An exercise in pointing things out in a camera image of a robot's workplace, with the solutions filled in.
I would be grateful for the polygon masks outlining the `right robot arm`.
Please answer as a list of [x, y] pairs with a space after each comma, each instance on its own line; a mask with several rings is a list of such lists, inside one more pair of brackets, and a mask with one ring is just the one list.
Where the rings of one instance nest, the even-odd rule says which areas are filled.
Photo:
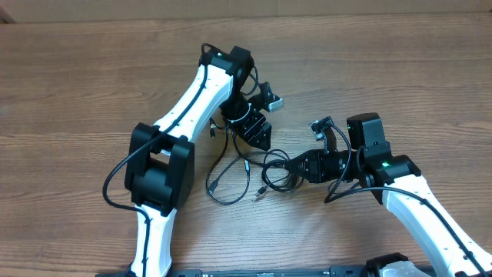
[[[347, 131], [331, 118], [311, 123], [322, 149], [306, 151], [288, 161], [285, 169], [310, 183], [328, 181], [325, 203], [363, 192], [392, 213], [409, 231], [438, 276], [489, 276], [491, 255], [482, 249], [439, 203], [422, 171], [406, 155], [393, 155], [375, 112], [347, 118]], [[337, 150], [334, 135], [347, 150]]]

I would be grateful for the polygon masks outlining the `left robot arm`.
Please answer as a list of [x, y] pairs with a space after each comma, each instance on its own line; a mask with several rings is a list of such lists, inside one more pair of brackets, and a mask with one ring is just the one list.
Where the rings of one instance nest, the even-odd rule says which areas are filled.
[[127, 276], [166, 276], [170, 271], [175, 217], [194, 184], [195, 142], [216, 111], [250, 146], [271, 147], [271, 125], [262, 112], [281, 109], [283, 100], [267, 82], [245, 98], [241, 88], [252, 69], [247, 49], [235, 46], [223, 52], [204, 43], [197, 74], [177, 104], [155, 124], [134, 128], [125, 188], [138, 215], [138, 238]]

